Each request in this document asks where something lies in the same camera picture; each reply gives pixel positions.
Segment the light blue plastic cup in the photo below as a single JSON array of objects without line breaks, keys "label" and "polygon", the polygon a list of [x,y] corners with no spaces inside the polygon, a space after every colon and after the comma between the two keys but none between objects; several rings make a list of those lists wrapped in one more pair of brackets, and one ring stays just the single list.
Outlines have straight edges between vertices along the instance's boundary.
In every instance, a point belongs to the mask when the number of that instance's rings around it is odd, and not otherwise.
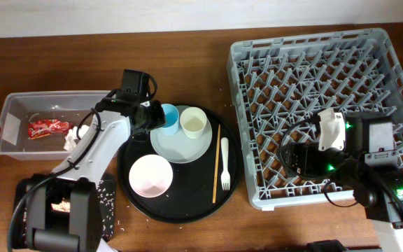
[{"label": "light blue plastic cup", "polygon": [[163,135],[174,135],[179,130],[178,109],[172,104],[163,104],[162,109],[165,115],[165,125],[160,128]]}]

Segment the pink bowl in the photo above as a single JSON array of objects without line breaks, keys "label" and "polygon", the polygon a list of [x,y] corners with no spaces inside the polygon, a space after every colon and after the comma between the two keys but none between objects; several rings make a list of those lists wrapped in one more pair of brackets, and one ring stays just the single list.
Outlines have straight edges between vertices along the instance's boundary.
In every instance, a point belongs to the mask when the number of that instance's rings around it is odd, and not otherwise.
[{"label": "pink bowl", "polygon": [[173,181],[171,164],[159,155],[145,155],[134,162],[129,171],[129,184],[139,196],[158,197],[165,193]]}]

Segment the white paper napkin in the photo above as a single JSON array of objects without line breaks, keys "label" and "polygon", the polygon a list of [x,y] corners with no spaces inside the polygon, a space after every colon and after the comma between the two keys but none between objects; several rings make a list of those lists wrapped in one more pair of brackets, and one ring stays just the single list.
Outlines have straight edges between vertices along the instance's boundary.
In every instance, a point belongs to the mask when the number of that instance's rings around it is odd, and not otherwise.
[{"label": "white paper napkin", "polygon": [[76,126],[70,129],[65,136],[64,150],[71,152],[77,146],[78,137],[82,139],[89,128],[89,126],[83,125],[79,130]]}]

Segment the food scraps and rice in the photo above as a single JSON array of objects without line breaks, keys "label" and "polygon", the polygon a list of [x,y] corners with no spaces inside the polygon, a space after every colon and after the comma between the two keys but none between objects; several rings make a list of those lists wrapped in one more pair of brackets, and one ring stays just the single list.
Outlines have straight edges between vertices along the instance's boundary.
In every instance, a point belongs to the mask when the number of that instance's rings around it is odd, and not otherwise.
[{"label": "food scraps and rice", "polygon": [[62,181],[47,192],[45,227],[52,233],[78,240],[80,246],[95,248],[114,235],[116,182],[99,184],[82,178]]}]

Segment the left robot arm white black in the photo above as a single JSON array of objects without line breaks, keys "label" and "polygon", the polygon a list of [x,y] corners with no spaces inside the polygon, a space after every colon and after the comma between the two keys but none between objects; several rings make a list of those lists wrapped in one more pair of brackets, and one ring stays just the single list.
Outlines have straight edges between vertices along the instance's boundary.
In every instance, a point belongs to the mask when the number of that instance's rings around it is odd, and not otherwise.
[{"label": "left robot arm white black", "polygon": [[13,209],[8,251],[19,238],[35,251],[112,251],[102,237],[97,188],[125,142],[165,124],[156,93],[149,73],[124,70],[121,86],[91,108],[90,128],[71,153],[50,174],[28,180]]}]

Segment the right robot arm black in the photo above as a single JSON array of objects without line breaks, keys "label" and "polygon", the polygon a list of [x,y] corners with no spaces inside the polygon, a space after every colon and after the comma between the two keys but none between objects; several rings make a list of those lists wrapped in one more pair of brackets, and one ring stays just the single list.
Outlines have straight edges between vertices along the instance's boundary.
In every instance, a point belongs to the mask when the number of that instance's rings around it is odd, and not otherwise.
[{"label": "right robot arm black", "polygon": [[282,141],[277,156],[284,170],[306,181],[325,179],[351,188],[356,204],[374,224],[382,250],[403,251],[403,169],[391,119],[329,108],[290,126],[283,137],[303,124],[316,126],[319,141]]}]

